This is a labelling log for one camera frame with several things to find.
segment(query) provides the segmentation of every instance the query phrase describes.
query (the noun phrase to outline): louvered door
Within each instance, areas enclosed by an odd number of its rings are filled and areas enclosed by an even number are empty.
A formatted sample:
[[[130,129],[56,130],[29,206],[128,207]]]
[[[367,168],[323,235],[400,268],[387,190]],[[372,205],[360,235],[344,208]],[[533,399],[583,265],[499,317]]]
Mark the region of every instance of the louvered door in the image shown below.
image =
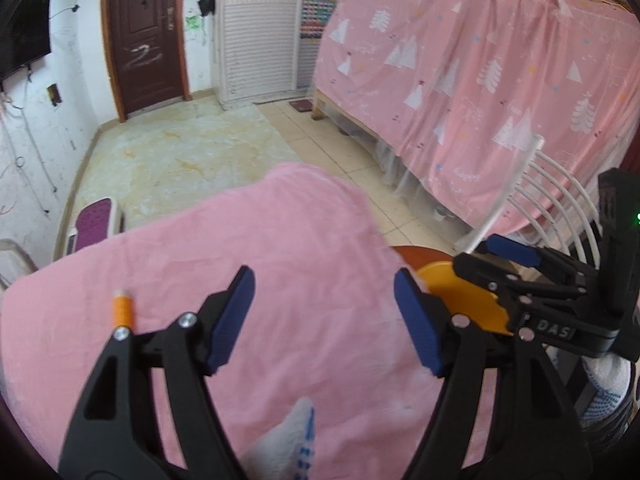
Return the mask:
[[[286,96],[297,87],[302,0],[222,0],[218,17],[225,106]]]

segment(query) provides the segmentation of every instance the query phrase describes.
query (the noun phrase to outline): wooden bed leg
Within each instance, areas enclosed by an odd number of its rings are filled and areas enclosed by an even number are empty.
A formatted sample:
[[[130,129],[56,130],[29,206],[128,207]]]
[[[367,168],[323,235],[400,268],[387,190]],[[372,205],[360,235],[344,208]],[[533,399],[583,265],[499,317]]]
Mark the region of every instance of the wooden bed leg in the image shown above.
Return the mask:
[[[311,108],[311,118],[315,121],[320,121],[326,117],[322,109],[320,108],[322,101],[318,97],[318,93],[314,94],[314,105]]]

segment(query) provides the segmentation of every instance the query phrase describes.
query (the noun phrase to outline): yellow object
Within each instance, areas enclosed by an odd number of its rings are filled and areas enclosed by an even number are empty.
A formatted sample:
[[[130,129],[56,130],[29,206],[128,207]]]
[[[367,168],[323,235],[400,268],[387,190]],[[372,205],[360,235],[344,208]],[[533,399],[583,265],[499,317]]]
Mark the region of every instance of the yellow object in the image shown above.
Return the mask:
[[[418,270],[429,292],[442,298],[452,314],[465,314],[483,330],[511,335],[507,311],[497,303],[497,296],[484,288],[456,276],[452,262],[435,262]]]
[[[119,290],[113,297],[113,326],[126,326],[135,332],[133,300],[124,290]]]

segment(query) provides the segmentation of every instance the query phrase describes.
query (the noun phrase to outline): blue gripper pad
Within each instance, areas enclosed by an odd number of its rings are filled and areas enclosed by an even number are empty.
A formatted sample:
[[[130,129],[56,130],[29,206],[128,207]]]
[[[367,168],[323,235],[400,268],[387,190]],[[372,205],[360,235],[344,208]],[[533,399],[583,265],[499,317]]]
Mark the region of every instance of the blue gripper pad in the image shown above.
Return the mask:
[[[535,248],[519,244],[504,236],[491,235],[486,239],[485,244],[491,254],[521,266],[537,267],[540,264],[541,259]]]
[[[247,267],[230,292],[231,295],[226,302],[225,309],[211,333],[211,348],[207,358],[207,367],[212,374],[215,374],[218,368],[229,362],[244,319],[254,300],[254,272]]]
[[[396,303],[404,318],[418,359],[423,366],[440,376],[444,363],[440,353],[441,331],[432,323],[422,306],[422,292],[408,270],[400,270],[394,280]]]

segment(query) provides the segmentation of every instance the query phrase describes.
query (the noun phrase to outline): purple step stool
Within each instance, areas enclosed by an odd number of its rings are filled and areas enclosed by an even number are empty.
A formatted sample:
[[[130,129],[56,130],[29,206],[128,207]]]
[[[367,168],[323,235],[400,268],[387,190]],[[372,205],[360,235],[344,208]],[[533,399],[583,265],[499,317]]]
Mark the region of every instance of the purple step stool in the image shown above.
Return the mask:
[[[66,254],[77,253],[124,230],[124,216],[116,199],[103,198],[86,206],[69,231]]]

